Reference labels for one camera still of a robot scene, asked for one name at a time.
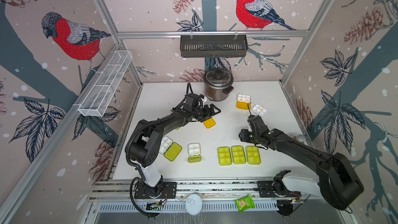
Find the clear white pillbox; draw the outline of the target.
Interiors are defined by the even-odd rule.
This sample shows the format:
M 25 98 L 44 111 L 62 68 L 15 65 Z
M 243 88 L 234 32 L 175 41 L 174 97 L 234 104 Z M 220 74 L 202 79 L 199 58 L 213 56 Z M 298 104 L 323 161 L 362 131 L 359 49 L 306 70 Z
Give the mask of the clear white pillbox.
M 255 112 L 257 115 L 260 117 L 264 118 L 268 114 L 268 110 L 266 110 L 264 107 L 262 107 L 259 104 L 255 104 L 252 109 L 253 112 Z

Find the large green pillbox front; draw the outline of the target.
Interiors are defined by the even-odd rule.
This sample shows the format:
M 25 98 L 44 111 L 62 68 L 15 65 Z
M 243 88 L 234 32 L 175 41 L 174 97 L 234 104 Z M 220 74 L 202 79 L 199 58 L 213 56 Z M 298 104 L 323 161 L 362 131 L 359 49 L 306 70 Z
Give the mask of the large green pillbox front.
M 231 147 L 232 160 L 234 164 L 245 164 L 246 156 L 244 153 L 244 148 L 242 146 L 232 146 Z

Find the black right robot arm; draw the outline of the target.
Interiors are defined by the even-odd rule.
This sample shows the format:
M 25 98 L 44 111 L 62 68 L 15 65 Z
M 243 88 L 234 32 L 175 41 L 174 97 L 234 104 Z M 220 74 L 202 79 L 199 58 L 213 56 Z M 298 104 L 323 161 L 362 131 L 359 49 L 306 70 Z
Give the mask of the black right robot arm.
M 345 210 L 364 192 L 364 185 L 343 154 L 323 152 L 294 140 L 279 129 L 270 130 L 260 116 L 250 116 L 247 122 L 250 128 L 240 131 L 241 142 L 284 153 L 315 173 L 315 176 L 301 176 L 282 170 L 274 176 L 268 191 L 280 197 L 294 192 L 323 197 L 338 210 Z

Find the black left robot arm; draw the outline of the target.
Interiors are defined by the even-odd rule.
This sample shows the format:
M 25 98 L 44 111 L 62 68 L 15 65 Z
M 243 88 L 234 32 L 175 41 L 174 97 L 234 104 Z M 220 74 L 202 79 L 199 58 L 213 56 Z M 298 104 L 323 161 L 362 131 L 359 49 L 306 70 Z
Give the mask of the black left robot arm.
M 125 159 L 140 174 L 143 183 L 149 188 L 162 184 L 163 177 L 155 160 L 159 154 L 163 137 L 175 129 L 191 122 L 205 122 L 221 113 L 221 109 L 210 105 L 174 107 L 170 114 L 156 120 L 145 119 L 138 122 L 125 147 Z

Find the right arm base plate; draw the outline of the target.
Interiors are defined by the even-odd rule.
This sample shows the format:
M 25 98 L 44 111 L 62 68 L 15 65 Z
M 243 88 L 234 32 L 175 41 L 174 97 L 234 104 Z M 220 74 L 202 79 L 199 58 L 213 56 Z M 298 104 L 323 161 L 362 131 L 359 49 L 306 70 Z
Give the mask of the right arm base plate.
M 283 183 L 283 178 L 290 172 L 283 170 L 274 176 L 273 180 L 257 181 L 258 187 L 254 191 L 258 191 L 261 198 L 300 198 L 300 192 L 288 190 Z

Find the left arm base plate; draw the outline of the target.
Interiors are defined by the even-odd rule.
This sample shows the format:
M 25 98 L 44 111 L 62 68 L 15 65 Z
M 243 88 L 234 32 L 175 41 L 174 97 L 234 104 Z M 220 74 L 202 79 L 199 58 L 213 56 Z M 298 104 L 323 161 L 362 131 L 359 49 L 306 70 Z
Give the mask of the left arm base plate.
M 137 187 L 133 187 L 134 199 L 175 199 L 177 192 L 176 182 L 160 182 L 155 187 L 138 182 Z

